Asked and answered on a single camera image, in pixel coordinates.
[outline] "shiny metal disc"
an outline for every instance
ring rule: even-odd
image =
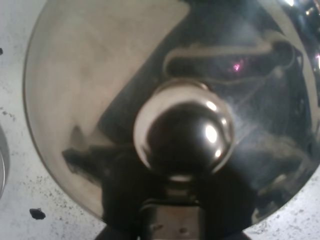
[[[234,148],[185,197],[213,237],[261,221],[319,165],[319,14],[318,0],[49,0],[23,88],[44,165],[77,203],[130,231],[145,201],[172,194],[136,153],[136,117],[172,79],[196,81],[226,105]]]

